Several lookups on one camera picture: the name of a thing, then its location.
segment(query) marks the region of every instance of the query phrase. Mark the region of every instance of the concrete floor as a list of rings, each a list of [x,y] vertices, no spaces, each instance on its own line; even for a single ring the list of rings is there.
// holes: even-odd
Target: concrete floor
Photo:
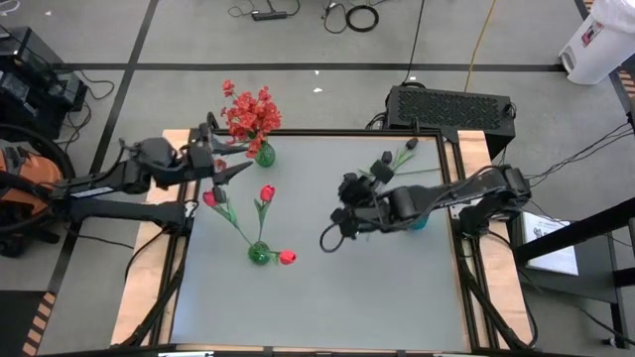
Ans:
[[[29,25],[66,62],[89,63],[407,63],[417,25],[419,2],[389,0],[377,6],[380,22],[366,34],[327,33],[322,27],[319,1],[301,0],[299,14],[288,20],[254,23],[226,14],[233,5],[248,9],[243,0],[31,0],[6,17],[4,26]],[[265,1],[254,0],[258,8]],[[294,0],[276,0],[280,9],[294,9]],[[140,52],[133,51],[142,23],[150,29]],[[469,62],[489,0],[428,0],[415,63]],[[336,14],[329,25],[336,28]],[[360,16],[359,22],[368,19]],[[498,3],[481,45],[477,63],[554,64],[557,53],[582,18],[573,0],[505,0]],[[104,167],[115,159],[118,138],[128,142],[161,135],[164,129],[188,128],[207,111],[218,113],[225,100],[220,85],[231,78],[240,89],[269,85],[283,114],[285,128],[362,128],[383,109],[391,85],[401,82],[402,70],[131,70],[114,65],[87,70],[93,79],[110,79],[117,87],[101,101],[89,101],[91,123],[73,144],[70,156],[79,174],[87,173],[106,123],[116,118]],[[518,106],[517,138],[509,146],[507,162],[525,173],[544,171],[551,164],[584,148],[625,121],[610,80],[578,86],[563,73],[488,71],[472,76],[470,90],[509,95]],[[465,71],[415,71],[429,88],[462,90]],[[93,85],[100,93],[107,88]],[[580,163],[572,164],[536,187],[534,200],[552,215],[580,219],[635,195],[632,151],[625,138]],[[118,199],[142,200],[139,197]],[[133,244],[138,225],[104,219],[87,220],[83,234]],[[627,240],[625,232],[616,238]],[[20,260],[0,259],[0,290],[41,290],[50,286],[62,243],[36,245]],[[616,245],[620,268],[635,266],[633,253]],[[58,291],[41,353],[105,348],[123,290],[123,271],[131,252],[79,240]],[[624,290],[627,320],[635,331],[635,300]],[[610,322],[608,305],[597,301],[526,291],[537,317],[538,346],[549,352],[627,356],[632,352],[598,344],[604,332],[578,311],[564,304],[574,301]]]

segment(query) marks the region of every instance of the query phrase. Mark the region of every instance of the yellow cable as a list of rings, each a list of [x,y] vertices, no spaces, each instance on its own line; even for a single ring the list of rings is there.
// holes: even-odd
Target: yellow cable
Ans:
[[[474,59],[476,59],[476,53],[478,52],[478,48],[480,47],[480,42],[483,40],[483,35],[485,34],[485,29],[487,29],[487,24],[489,24],[489,19],[492,17],[492,13],[494,12],[494,6],[496,6],[497,0],[492,0],[492,6],[489,8],[489,12],[487,13],[487,18],[485,19],[485,24],[483,24],[483,28],[480,30],[480,35],[478,35],[478,41],[476,42],[476,47],[474,48],[474,52],[472,53],[472,60],[469,62],[469,69],[467,70],[467,80],[465,81],[465,89],[464,92],[467,91],[469,87],[469,80],[472,77],[472,68],[474,67]]]

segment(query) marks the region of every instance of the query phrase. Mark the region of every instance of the wooden table edge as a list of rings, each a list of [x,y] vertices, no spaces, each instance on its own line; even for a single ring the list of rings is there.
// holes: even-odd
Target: wooden table edge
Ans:
[[[189,129],[165,130],[163,136],[166,137],[174,147],[180,147],[188,141],[190,134]],[[467,176],[476,170],[490,165],[489,152],[485,142],[485,136],[480,131],[459,131],[459,147],[461,150],[463,166]],[[448,156],[448,164],[450,166],[450,176],[456,178],[456,170],[453,164],[453,153],[451,146],[446,145],[445,150]],[[178,186],[170,187],[169,190],[163,191],[152,187],[148,192],[146,202],[161,202],[176,199]],[[188,198],[192,197],[193,182],[188,186]],[[507,238],[507,230],[505,224],[500,222],[492,222],[490,229]],[[135,250],[148,241],[159,231],[153,223],[141,223],[137,234]],[[185,244],[179,242],[177,254],[175,257],[173,271],[177,267],[184,251]],[[532,338],[529,319],[524,304],[520,282],[516,272],[516,266],[512,252],[494,238],[485,236],[480,243],[481,253],[483,257],[483,265],[487,279],[488,290],[492,303],[505,318],[510,327],[525,342]],[[141,254],[135,264],[130,269],[129,279],[124,287],[122,300],[117,314],[117,320],[113,330],[111,344],[120,343],[126,339],[143,320],[152,304],[157,299],[159,289],[159,281],[163,273],[164,261],[168,249],[168,239],[166,237],[160,239],[153,246],[149,247],[144,254]],[[478,329],[478,339],[481,346],[487,346],[487,336],[484,328],[484,319],[482,311],[478,303],[474,302],[474,312]],[[168,306],[164,311],[164,320],[161,328],[159,343],[169,343],[172,331],[172,322],[176,307],[176,294],[171,298]],[[501,348],[505,348],[505,344],[499,337]],[[261,350],[262,347],[254,346],[225,346],[225,345],[187,345],[196,348],[213,347],[217,350]],[[278,348],[277,350],[289,350],[288,348]],[[310,348],[291,349],[292,351],[314,351]]]

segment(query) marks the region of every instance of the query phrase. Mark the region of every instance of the gray table surface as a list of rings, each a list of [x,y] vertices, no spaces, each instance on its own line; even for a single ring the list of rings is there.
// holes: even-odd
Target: gray table surface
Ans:
[[[461,301],[446,212],[423,231],[360,234],[333,254],[318,237],[340,206],[342,175],[367,169],[407,138],[272,137],[273,167],[253,166],[226,188],[238,220],[258,234],[253,198],[277,188],[263,240],[293,249],[291,266],[258,267],[247,243],[211,208],[196,213],[172,343],[465,351]],[[245,161],[242,155],[228,163]],[[434,140],[421,141],[400,172],[438,168]],[[387,186],[441,184],[441,171],[395,177]],[[209,181],[202,183],[203,189]],[[337,229],[327,235],[335,244]]]

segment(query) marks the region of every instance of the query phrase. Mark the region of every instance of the flower bouquet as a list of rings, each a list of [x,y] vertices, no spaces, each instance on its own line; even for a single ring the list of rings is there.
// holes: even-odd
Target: flower bouquet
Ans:
[[[290,265],[296,261],[296,253],[294,253],[294,251],[272,251],[271,249],[269,249],[269,245],[262,241],[262,228],[265,224],[265,218],[267,217],[267,210],[271,205],[275,193],[276,189],[273,186],[267,184],[260,190],[260,200],[254,198],[254,204],[256,205],[256,210],[258,211],[258,219],[260,222],[260,229],[258,230],[258,240],[254,243],[251,243],[249,238],[247,238],[245,233],[240,228],[240,225],[238,225],[238,218],[236,217],[236,212],[231,206],[229,198],[226,199],[226,203],[224,203],[223,206],[223,204],[216,201],[216,198],[212,191],[204,192],[202,195],[202,200],[205,202],[205,204],[215,210],[218,214],[223,216],[229,223],[231,223],[231,225],[236,228],[238,233],[240,233],[245,242],[249,244],[247,256],[249,257],[249,260],[259,266],[266,265],[272,259],[274,259],[276,262],[282,263],[283,265]]]
[[[229,135],[233,138],[231,143],[248,143],[247,157],[255,159],[261,167],[269,168],[276,160],[276,151],[267,141],[267,135],[280,128],[280,110],[266,85],[258,92],[258,98],[254,98],[250,91],[236,95],[234,88],[229,79],[222,84],[225,97],[234,98],[234,106],[230,109],[223,107],[220,111],[220,116],[227,118]]]

